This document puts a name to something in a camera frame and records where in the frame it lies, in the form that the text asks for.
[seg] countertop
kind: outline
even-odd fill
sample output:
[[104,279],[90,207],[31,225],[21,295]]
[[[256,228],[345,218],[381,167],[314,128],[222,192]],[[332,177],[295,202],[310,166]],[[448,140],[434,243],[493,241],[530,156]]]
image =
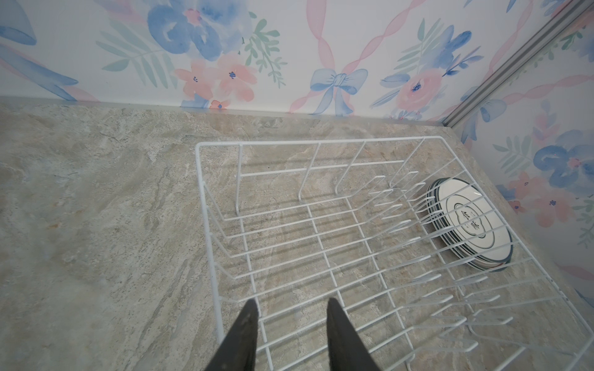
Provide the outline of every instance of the countertop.
[[194,158],[201,141],[441,135],[578,310],[594,319],[449,128],[15,103],[0,103],[0,122],[6,370],[206,365],[217,345]]

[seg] blue ribbon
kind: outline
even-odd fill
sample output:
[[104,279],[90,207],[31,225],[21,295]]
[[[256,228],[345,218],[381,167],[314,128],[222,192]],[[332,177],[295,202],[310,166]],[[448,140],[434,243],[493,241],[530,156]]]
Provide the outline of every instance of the blue ribbon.
[[[313,115],[322,113],[330,107],[332,96],[334,95],[334,88],[341,88],[350,95],[354,95],[359,91],[366,79],[366,69],[358,69],[349,75],[337,74],[335,70],[330,68],[316,70],[311,77],[309,87],[313,91],[327,90]],[[342,97],[342,92],[338,91],[336,94],[336,116],[346,116],[352,112],[353,110],[346,105],[345,100]]]

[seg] wall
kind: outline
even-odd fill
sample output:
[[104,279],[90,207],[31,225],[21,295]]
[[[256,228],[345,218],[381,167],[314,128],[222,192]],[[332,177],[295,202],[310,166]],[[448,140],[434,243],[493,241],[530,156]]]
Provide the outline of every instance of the wall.
[[533,238],[594,306],[594,11],[456,127]]
[[437,121],[564,4],[4,0],[0,95]]

